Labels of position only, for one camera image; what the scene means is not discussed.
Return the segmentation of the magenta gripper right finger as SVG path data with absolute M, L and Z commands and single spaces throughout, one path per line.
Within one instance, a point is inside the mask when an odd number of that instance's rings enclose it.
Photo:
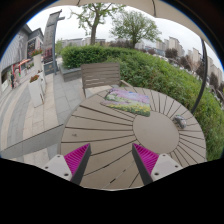
M 138 144 L 132 144 L 132 154 L 144 185 L 182 169 L 168 154 L 156 154 Z

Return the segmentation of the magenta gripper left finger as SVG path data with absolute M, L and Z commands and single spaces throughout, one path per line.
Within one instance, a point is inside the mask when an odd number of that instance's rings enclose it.
M 42 169 L 79 185 L 90 155 L 91 145 L 85 144 L 65 156 L 57 154 Z

